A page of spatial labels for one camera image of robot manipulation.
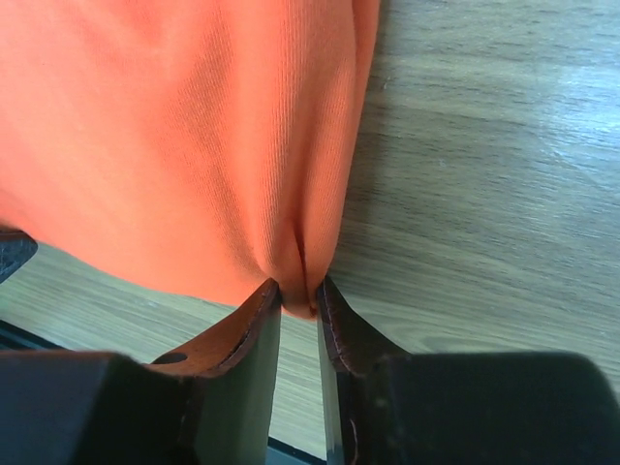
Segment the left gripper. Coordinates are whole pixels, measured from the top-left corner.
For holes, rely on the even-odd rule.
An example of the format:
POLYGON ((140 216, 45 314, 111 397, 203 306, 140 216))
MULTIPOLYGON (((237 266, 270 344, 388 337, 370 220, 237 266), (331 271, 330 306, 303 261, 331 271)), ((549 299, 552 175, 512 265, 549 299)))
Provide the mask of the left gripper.
POLYGON ((6 281, 38 251, 38 243, 25 232, 0 233, 0 283, 6 281))

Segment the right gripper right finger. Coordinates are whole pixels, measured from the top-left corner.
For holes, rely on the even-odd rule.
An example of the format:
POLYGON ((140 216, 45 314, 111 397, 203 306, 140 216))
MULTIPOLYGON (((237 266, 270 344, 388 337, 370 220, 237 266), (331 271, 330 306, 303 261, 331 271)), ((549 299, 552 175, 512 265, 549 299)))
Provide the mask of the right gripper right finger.
POLYGON ((393 421, 389 364, 407 355, 364 320, 326 278, 317 326, 329 464, 379 464, 393 421))

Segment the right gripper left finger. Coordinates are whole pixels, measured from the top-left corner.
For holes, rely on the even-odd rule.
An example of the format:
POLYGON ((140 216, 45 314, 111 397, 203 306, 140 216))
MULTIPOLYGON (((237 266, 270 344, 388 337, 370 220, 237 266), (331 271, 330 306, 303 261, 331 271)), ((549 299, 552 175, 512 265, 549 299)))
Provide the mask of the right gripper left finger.
POLYGON ((229 316, 149 364, 190 383, 177 443, 200 464, 265 463, 280 328, 280 291, 267 280, 229 316))

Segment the orange t shirt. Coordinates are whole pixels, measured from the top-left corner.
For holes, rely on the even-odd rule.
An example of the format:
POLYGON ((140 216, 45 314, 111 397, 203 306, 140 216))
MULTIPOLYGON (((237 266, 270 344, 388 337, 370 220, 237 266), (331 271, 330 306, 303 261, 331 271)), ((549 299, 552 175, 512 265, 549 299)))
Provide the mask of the orange t shirt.
POLYGON ((310 319, 376 1, 5 1, 1 227, 147 288, 310 319))

